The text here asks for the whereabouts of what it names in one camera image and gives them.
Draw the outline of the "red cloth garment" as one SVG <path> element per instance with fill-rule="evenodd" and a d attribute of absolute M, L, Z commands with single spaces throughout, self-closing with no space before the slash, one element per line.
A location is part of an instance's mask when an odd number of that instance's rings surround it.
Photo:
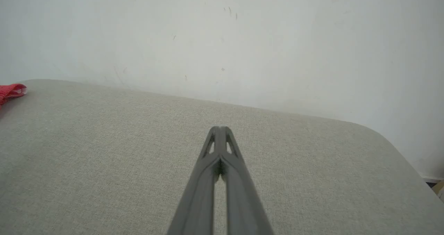
<path fill-rule="evenodd" d="M 8 101 L 27 94 L 27 86 L 21 83 L 0 85 L 0 109 Z"/>

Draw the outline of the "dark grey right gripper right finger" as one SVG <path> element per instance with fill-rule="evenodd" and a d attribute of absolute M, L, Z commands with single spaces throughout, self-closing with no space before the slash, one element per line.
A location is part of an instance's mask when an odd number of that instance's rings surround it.
<path fill-rule="evenodd" d="M 221 127 L 221 162 L 227 194 L 227 235 L 274 235 L 233 132 Z"/>

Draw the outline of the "brown cardboard box white print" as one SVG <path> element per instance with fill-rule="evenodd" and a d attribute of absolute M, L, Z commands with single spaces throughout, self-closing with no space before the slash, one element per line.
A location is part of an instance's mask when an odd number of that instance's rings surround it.
<path fill-rule="evenodd" d="M 440 181 L 432 187 L 432 191 L 444 203 L 444 180 Z"/>

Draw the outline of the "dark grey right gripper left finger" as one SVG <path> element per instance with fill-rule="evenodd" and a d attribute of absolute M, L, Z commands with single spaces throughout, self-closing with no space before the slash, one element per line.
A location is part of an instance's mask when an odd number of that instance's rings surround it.
<path fill-rule="evenodd" d="M 218 126 L 211 127 L 166 235 L 213 235 L 214 185 L 220 175 L 216 145 Z"/>

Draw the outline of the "beige fabric sofa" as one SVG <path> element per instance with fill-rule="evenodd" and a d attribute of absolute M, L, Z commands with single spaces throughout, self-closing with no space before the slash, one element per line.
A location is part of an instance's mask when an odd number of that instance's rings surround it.
<path fill-rule="evenodd" d="M 276 235 L 444 235 L 444 203 L 355 123 L 60 80 L 0 109 L 0 235 L 165 235 L 228 126 Z"/>

